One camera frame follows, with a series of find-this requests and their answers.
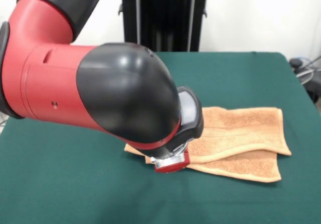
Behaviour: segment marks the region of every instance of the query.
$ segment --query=cable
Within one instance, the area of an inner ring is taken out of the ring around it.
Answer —
[[[302,67],[299,68],[299,69],[302,69],[302,68],[305,68],[305,67],[309,67],[309,66],[311,66],[312,64],[314,64],[315,62],[319,61],[320,59],[321,59],[321,56],[318,56],[315,60],[310,61],[307,65],[302,66]]]

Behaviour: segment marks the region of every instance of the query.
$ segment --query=green tablecloth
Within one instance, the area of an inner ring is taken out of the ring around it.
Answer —
[[[159,53],[203,106],[283,110],[291,157],[272,184],[157,174],[116,138],[9,120],[0,136],[0,223],[321,223],[321,118],[277,53]]]

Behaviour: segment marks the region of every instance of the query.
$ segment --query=black cable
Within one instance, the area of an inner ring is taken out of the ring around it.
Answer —
[[[321,56],[318,56],[315,60],[309,62],[307,65],[303,66],[302,68],[309,67],[310,65],[314,64],[315,62],[319,61]]]

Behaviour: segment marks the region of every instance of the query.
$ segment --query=screw hole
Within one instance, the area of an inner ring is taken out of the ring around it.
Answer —
[[[57,102],[51,102],[51,105],[54,109],[57,109],[58,108],[58,104]]]

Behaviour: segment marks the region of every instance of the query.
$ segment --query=orange towel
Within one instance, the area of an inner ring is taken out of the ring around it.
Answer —
[[[289,156],[291,152],[285,142],[280,109],[205,107],[203,115],[203,134],[188,145],[188,168],[259,182],[281,180],[277,153]],[[125,151],[142,155],[130,145]]]

